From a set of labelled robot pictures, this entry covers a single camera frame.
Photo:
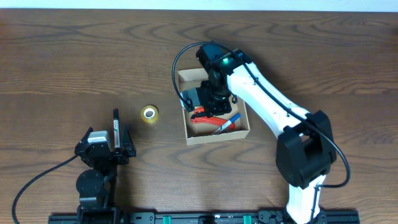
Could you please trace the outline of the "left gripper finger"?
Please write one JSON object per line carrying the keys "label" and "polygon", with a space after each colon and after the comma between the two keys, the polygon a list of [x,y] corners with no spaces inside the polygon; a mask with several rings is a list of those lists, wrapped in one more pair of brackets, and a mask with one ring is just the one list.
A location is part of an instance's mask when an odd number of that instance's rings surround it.
{"label": "left gripper finger", "polygon": [[134,144],[131,141],[128,126],[124,126],[123,148],[128,154],[134,154]]}
{"label": "left gripper finger", "polygon": [[89,127],[87,132],[85,133],[85,135],[82,137],[82,139],[79,141],[79,143],[77,144],[77,148],[78,149],[86,149],[86,145],[88,144],[88,138],[90,136],[90,133],[93,131],[92,127]]}

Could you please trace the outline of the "orange utility knife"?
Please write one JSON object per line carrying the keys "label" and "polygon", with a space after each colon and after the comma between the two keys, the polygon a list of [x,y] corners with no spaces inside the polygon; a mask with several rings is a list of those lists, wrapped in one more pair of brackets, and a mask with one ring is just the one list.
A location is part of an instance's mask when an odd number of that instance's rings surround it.
{"label": "orange utility knife", "polygon": [[223,118],[218,118],[216,116],[212,117],[207,117],[205,114],[205,109],[202,106],[196,107],[190,121],[193,124],[200,124],[200,123],[205,123],[205,124],[212,124],[214,126],[219,126],[221,127],[223,124],[227,122],[226,119]]}

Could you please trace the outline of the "blue marker pen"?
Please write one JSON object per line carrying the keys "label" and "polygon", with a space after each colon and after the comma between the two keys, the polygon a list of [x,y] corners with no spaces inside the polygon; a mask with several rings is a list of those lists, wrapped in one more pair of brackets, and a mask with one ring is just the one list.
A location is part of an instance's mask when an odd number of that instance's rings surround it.
{"label": "blue marker pen", "polygon": [[240,113],[236,113],[233,117],[227,120],[223,125],[221,125],[218,129],[212,132],[212,135],[221,134],[224,130],[228,129],[236,120],[241,117]]}

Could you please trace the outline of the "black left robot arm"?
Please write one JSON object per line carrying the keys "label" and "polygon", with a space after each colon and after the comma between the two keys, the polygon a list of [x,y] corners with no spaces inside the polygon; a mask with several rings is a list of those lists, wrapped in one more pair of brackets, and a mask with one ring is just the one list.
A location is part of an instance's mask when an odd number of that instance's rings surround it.
{"label": "black left robot arm", "polygon": [[75,146],[75,154],[90,168],[76,180],[80,205],[77,223],[129,223],[129,215],[115,204],[118,166],[129,164],[136,156],[128,127],[124,127],[121,147],[110,149],[107,131],[89,128]]}

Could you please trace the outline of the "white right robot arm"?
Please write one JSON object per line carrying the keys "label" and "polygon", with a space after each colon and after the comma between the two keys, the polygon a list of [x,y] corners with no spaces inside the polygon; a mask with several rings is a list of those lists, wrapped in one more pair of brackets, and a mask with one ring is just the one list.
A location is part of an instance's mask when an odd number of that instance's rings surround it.
{"label": "white right robot arm", "polygon": [[208,74],[197,103],[207,115],[222,115],[231,111],[229,96],[237,96],[266,122],[277,138],[277,168],[289,183],[287,214],[294,223],[314,221],[320,213],[317,186],[336,161],[328,116],[290,101],[239,49],[225,53],[215,43],[204,44],[196,58]]}

